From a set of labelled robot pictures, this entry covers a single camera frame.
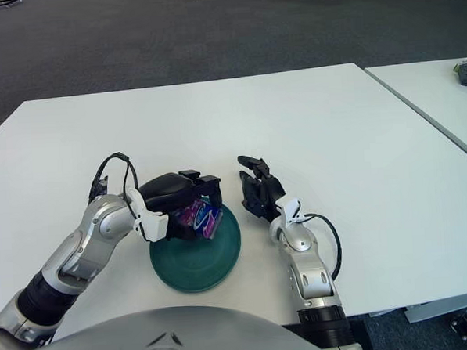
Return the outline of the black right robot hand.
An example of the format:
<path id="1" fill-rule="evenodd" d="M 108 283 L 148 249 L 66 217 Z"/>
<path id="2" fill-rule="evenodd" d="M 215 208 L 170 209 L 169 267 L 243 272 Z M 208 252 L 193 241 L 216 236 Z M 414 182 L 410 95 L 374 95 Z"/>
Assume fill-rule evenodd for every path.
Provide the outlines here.
<path id="1" fill-rule="evenodd" d="M 243 191 L 242 205 L 256 217 L 272 222 L 280 216 L 275 202 L 286 194 L 282 184 L 270 173 L 268 164 L 263 159 L 237 156 L 237 161 L 254 174 L 251 176 L 246 171 L 239 172 Z"/>

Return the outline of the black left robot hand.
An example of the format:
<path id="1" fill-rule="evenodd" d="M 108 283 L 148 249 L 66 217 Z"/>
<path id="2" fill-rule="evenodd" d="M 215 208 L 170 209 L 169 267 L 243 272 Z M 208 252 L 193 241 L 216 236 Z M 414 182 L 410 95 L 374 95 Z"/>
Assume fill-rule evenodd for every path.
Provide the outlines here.
<path id="1" fill-rule="evenodd" d="M 168 216 L 166 238 L 212 239 L 222 219 L 220 179 L 195 170 L 167 173 L 139 188 L 148 210 Z"/>

